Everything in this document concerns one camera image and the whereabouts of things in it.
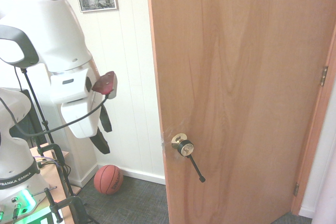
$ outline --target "green light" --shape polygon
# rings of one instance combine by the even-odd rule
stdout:
[[[23,189],[21,193],[27,206],[26,207],[27,210],[25,211],[25,213],[32,211],[36,206],[36,201],[33,199],[33,197],[30,195],[27,189]]]

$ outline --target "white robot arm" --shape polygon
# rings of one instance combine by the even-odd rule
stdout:
[[[52,73],[50,98],[61,105],[69,123],[94,109],[102,94],[92,86],[99,79],[76,16],[66,0],[14,0],[0,20],[0,58],[15,67],[44,63]],[[116,96],[117,79],[113,73]],[[70,126],[77,138],[97,134],[100,109]]]
[[[0,59],[21,69],[44,63],[52,74],[50,98],[61,104],[67,123],[92,112],[103,95],[109,99],[116,96],[114,72],[98,75],[66,0],[14,0],[12,11],[0,20]],[[15,211],[19,218],[30,214],[45,197],[41,194],[33,199],[31,195],[49,185],[39,174],[27,143],[9,134],[14,121],[8,110],[20,121],[30,109],[29,99],[20,92],[1,88],[0,98],[0,222],[6,223],[14,219]],[[72,124],[70,129],[77,138],[89,137],[106,154],[109,148],[98,129],[100,111]]]

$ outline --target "basketball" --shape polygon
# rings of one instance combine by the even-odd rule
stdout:
[[[122,181],[122,171],[114,165],[103,166],[96,172],[93,179],[96,190],[107,195],[116,193],[120,189]]]

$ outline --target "gray carpet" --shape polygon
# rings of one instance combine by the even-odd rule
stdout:
[[[124,177],[120,190],[108,196],[96,191],[92,179],[78,196],[100,224],[169,224],[163,185]],[[311,219],[288,213],[271,224],[311,224]]]

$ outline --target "door handle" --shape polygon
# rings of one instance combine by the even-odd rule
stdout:
[[[200,181],[203,183],[205,178],[202,176],[200,170],[198,169],[193,156],[191,155],[194,151],[194,144],[187,139],[186,134],[179,133],[172,139],[172,147],[177,149],[177,151],[183,156],[190,159],[191,163],[193,164],[198,176],[200,177]]]

